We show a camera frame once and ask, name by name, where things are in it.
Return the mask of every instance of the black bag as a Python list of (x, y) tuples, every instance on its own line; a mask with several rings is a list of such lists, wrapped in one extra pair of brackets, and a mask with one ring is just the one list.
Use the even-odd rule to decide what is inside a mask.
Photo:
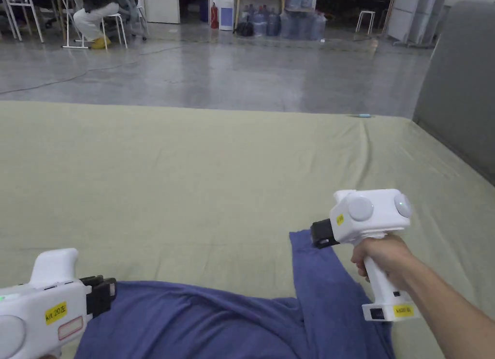
[(247, 17), (246, 22), (241, 22), (237, 24), (234, 32), (241, 36), (253, 36), (254, 35), (254, 26), (249, 22), (249, 17)]

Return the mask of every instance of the round gray button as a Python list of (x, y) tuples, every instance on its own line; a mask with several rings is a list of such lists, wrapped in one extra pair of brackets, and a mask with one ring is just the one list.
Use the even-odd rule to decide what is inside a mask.
[(404, 194), (397, 194), (395, 198), (393, 198), (395, 202), (395, 208), (403, 217), (411, 217), (412, 215), (412, 207), (411, 203), (409, 203), (408, 197)]
[(0, 359), (13, 357), (24, 343), (24, 322), (13, 315), (0, 316)]
[(349, 216), (355, 221), (366, 221), (373, 214), (371, 200), (363, 196), (352, 199), (349, 202)]

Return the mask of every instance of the doorway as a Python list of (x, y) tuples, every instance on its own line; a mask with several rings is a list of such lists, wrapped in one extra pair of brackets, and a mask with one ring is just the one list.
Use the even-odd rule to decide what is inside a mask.
[(361, 10), (376, 12), (374, 28), (383, 27), (390, 0), (316, 0), (316, 9), (331, 17), (328, 24), (334, 27), (355, 28)]
[(208, 0), (179, 0), (181, 24), (208, 22)]

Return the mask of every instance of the black clamp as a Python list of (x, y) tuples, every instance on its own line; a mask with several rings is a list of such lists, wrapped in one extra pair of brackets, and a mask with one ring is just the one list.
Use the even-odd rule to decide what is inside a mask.
[(86, 313), (96, 318), (109, 311), (113, 300), (117, 297), (117, 280), (104, 279), (103, 275), (88, 276), (80, 280), (84, 285), (91, 286), (91, 292), (86, 295)]
[(313, 245), (318, 249), (340, 244), (334, 238), (332, 223), (329, 218), (323, 221), (313, 222), (311, 226), (311, 240), (313, 241)]

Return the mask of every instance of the white pants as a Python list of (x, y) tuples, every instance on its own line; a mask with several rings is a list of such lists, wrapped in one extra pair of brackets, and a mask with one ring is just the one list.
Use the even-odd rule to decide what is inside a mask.
[(88, 41), (94, 41), (103, 37), (103, 33), (100, 30), (102, 18), (108, 15), (114, 15), (118, 11), (119, 5), (117, 3), (110, 3), (102, 8), (93, 9), (89, 13), (83, 8), (74, 13), (74, 22)]

